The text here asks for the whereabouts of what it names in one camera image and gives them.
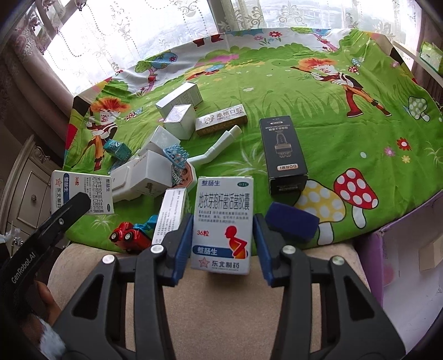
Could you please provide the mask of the left hand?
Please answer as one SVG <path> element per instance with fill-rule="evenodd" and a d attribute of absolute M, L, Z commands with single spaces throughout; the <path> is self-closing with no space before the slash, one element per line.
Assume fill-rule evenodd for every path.
<path fill-rule="evenodd" d="M 33 281 L 25 291 L 25 300 L 33 314 L 38 315 L 49 325 L 54 325 L 61 309 L 46 284 Z"/>

